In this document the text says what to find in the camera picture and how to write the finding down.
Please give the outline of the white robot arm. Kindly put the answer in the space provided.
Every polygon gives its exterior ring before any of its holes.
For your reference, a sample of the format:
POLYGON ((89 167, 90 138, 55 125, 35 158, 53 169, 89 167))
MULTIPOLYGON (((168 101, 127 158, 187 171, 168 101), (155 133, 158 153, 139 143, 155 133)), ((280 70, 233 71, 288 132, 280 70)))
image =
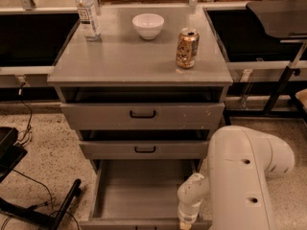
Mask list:
POLYGON ((211 197, 209 230, 277 230, 267 177, 295 166, 281 138, 243 126, 224 126, 209 142, 207 175, 192 174, 177 190, 179 229, 190 230, 201 204, 211 197))

